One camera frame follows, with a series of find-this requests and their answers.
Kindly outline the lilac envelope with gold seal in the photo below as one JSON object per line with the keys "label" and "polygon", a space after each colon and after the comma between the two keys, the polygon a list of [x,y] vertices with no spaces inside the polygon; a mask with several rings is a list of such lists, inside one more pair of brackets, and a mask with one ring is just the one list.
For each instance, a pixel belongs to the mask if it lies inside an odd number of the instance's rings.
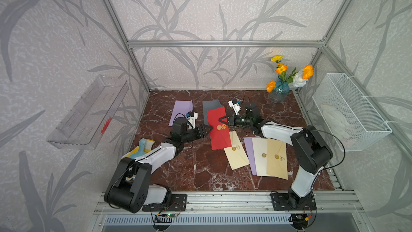
{"label": "lilac envelope with gold seal", "polygon": [[176,117],[183,117],[187,113],[193,111],[192,101],[175,101],[169,126],[173,126],[173,122]]}

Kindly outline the pale yellow envelope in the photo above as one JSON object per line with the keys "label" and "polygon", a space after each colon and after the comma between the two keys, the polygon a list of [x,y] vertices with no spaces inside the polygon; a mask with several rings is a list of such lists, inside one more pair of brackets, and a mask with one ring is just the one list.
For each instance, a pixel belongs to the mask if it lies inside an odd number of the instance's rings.
{"label": "pale yellow envelope", "polygon": [[242,143],[236,131],[229,133],[231,146],[224,148],[227,160],[232,170],[236,170],[250,164],[246,151],[244,150]]}

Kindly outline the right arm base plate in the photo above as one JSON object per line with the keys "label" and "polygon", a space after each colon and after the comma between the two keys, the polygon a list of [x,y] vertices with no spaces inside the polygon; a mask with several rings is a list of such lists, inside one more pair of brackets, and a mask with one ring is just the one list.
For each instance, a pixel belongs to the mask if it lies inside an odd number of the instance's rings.
{"label": "right arm base plate", "polygon": [[300,198],[294,193],[272,191],[270,199],[275,211],[316,211],[317,205],[312,193]]}

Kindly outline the grey envelope with gold seal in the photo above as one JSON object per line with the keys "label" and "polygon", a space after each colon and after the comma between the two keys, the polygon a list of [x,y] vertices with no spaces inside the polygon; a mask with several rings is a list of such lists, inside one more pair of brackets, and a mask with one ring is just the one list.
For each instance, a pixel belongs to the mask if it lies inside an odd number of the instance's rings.
{"label": "grey envelope with gold seal", "polygon": [[217,109],[222,107],[221,103],[219,100],[213,100],[213,101],[204,101],[202,102],[203,105],[203,117],[204,117],[204,124],[209,125],[208,122],[208,111]]}

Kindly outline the red envelope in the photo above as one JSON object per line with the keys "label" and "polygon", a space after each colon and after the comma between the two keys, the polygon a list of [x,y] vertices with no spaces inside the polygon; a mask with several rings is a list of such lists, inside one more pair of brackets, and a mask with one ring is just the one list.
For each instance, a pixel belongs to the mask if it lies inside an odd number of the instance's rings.
{"label": "red envelope", "polygon": [[208,111],[208,122],[213,127],[210,133],[211,149],[218,150],[231,146],[228,125],[222,124],[218,121],[219,118],[226,116],[224,107],[220,107]]}

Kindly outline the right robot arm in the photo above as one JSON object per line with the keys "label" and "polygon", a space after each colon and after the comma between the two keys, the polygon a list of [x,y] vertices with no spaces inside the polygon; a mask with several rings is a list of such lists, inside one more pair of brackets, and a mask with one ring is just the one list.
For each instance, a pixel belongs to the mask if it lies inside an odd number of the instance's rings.
{"label": "right robot arm", "polygon": [[219,122],[228,126],[249,127],[254,134],[262,134],[265,138],[276,139],[293,146],[299,169],[288,193],[276,193],[276,202],[287,200],[289,206],[297,208],[305,201],[312,201],[313,185],[319,174],[326,170],[333,153],[324,138],[323,131],[313,126],[306,128],[280,125],[262,119],[257,105],[249,102],[245,105],[245,115],[233,114],[219,116]]}

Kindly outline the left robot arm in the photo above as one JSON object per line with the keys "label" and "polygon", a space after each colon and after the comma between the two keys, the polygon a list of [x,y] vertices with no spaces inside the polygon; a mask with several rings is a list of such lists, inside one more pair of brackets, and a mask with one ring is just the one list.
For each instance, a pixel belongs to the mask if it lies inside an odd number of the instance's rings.
{"label": "left robot arm", "polygon": [[185,118],[173,122],[170,136],[149,153],[132,159],[123,158],[115,170],[104,194],[104,202],[112,208],[137,213],[143,206],[168,208],[172,205],[172,192],[160,185],[151,185],[151,175],[166,162],[176,158],[188,142],[207,137],[213,127],[200,124],[188,129]]}

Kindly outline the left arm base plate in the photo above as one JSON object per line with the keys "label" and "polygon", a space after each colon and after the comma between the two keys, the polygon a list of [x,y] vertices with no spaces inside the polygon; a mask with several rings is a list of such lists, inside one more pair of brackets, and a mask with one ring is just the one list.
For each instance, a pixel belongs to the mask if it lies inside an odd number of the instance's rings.
{"label": "left arm base plate", "polygon": [[172,193],[160,204],[144,205],[143,212],[183,212],[186,210],[187,194]]}

